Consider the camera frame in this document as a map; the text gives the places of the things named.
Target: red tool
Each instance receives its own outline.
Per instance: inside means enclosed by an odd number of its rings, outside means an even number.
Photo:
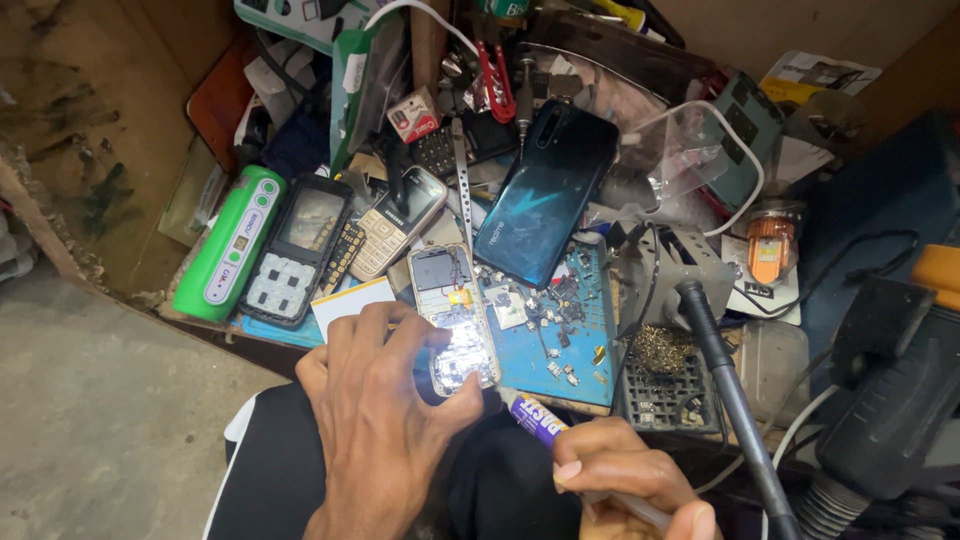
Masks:
[[[503,58],[503,47],[493,46],[493,53],[496,55],[494,70],[490,63],[490,56],[487,54],[487,44],[479,39],[475,44],[480,56],[480,67],[483,69],[484,84],[487,86],[490,110],[498,122],[506,124],[514,118],[516,104],[514,94],[510,91],[510,75],[507,74],[507,61]]]

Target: samsung phone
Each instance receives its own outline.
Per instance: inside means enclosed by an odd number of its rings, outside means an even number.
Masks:
[[[616,157],[620,132],[573,106],[540,109],[500,193],[473,240],[473,254],[544,288],[600,180]]]
[[[379,278],[446,202],[446,185],[422,167],[407,169],[403,184],[406,213],[397,209],[387,193],[360,219],[367,241],[353,259],[350,274],[361,282]]]
[[[420,316],[453,331],[446,348],[429,352],[434,391],[451,396],[474,371],[480,373],[484,388],[496,384],[500,364],[467,245],[457,242],[414,250],[407,263]]]

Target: screwdriver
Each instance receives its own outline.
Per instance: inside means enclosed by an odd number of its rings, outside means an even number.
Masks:
[[[534,121],[534,86],[530,81],[530,70],[534,67],[533,55],[527,53],[520,58],[523,66],[523,86],[516,91],[516,131],[520,137],[520,160],[523,161],[523,143],[527,140],[527,130]]]

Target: cardboard box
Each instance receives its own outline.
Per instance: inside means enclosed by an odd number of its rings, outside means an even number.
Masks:
[[[406,144],[439,128],[441,120],[437,114],[437,106],[426,87],[408,95],[387,110],[387,117]]]

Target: green battery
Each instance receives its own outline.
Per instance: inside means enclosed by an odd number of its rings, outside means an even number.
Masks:
[[[204,246],[183,273],[174,293],[175,310],[217,323],[227,320],[286,190],[286,182],[273,171],[244,168]]]

